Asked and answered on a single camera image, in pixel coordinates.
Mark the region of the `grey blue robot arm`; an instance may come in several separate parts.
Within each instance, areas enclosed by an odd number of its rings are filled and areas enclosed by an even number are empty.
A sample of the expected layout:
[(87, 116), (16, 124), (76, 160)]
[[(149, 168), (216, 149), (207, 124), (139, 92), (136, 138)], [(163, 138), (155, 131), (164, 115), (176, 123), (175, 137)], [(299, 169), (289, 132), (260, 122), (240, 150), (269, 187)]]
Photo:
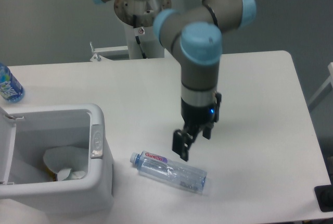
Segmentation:
[(219, 120), (222, 96), (217, 91), (222, 35), (250, 24), (256, 17), (255, 0), (201, 0), (201, 5), (184, 14), (171, 8), (170, 0), (114, 1), (118, 18), (133, 29), (133, 40), (141, 58), (149, 58), (148, 41), (141, 30), (152, 29), (156, 41), (181, 66), (182, 129), (174, 131), (172, 150), (182, 160), (196, 137), (211, 137)]

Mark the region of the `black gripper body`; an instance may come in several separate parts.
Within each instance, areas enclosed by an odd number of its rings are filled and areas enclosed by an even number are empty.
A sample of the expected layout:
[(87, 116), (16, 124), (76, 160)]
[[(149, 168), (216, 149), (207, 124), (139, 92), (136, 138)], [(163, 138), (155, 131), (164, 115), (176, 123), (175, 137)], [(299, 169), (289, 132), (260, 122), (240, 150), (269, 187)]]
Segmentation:
[(222, 95), (213, 87), (196, 91), (181, 86), (181, 115), (184, 126), (201, 126), (218, 122)]

